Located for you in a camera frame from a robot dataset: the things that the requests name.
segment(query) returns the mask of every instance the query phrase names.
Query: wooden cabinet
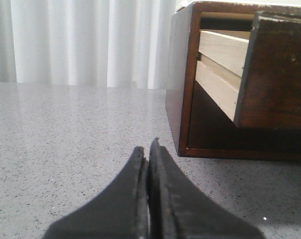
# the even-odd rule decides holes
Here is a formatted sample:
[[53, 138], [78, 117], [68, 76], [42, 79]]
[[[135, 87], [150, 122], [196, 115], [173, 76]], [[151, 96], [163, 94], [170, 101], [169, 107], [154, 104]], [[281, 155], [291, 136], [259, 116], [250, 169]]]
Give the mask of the wooden cabinet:
[[301, 7], [177, 12], [166, 110], [180, 156], [301, 160]]

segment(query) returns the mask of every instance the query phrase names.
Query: white curtain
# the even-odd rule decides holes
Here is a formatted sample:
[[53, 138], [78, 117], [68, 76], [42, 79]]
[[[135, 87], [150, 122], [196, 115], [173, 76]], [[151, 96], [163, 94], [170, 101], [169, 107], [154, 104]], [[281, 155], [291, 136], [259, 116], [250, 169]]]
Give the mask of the white curtain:
[[165, 88], [175, 0], [0, 0], [0, 81]]

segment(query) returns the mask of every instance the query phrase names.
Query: light wood panel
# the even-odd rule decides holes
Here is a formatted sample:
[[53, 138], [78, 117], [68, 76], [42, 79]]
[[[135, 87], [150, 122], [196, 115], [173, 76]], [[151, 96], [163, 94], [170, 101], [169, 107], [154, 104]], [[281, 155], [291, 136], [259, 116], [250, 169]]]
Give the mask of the light wood panel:
[[202, 30], [199, 52], [241, 77], [249, 35], [245, 31]]
[[229, 12], [202, 12], [200, 14], [205, 19], [236, 19], [236, 20], [253, 20], [253, 14], [229, 13]]
[[233, 121], [241, 78], [202, 56], [197, 62], [196, 81]]

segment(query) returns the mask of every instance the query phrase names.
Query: black rubber object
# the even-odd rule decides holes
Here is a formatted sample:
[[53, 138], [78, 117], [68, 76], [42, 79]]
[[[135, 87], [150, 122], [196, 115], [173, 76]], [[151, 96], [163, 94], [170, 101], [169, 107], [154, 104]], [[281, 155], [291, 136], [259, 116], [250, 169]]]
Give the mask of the black rubber object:
[[113, 182], [92, 201], [54, 222], [43, 239], [146, 239], [148, 162], [136, 147]]
[[148, 194], [151, 239], [264, 238], [197, 189], [157, 139], [150, 148]]

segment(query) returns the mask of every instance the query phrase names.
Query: speckled countertop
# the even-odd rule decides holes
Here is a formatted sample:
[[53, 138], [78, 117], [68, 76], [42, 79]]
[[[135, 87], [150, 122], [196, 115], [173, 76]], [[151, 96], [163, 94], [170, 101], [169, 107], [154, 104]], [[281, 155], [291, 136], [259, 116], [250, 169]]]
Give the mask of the speckled countertop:
[[176, 156], [165, 91], [0, 83], [0, 239], [39, 239], [155, 137], [207, 196], [268, 239], [301, 239], [301, 164]]

